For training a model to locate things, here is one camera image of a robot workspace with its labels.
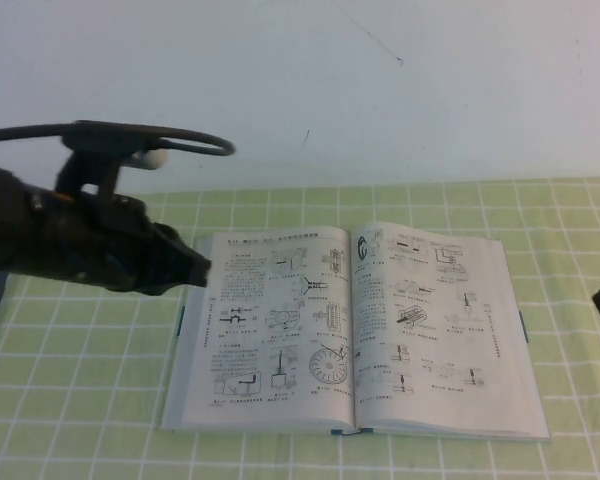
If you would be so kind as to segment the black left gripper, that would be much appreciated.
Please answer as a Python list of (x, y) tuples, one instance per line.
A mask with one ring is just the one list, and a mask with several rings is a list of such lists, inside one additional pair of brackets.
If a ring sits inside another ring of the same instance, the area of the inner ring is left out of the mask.
[(39, 191), (27, 212), (28, 275), (153, 296), (176, 285), (207, 286), (211, 261), (174, 228), (151, 221), (140, 200), (116, 195), (101, 204), (91, 194)]

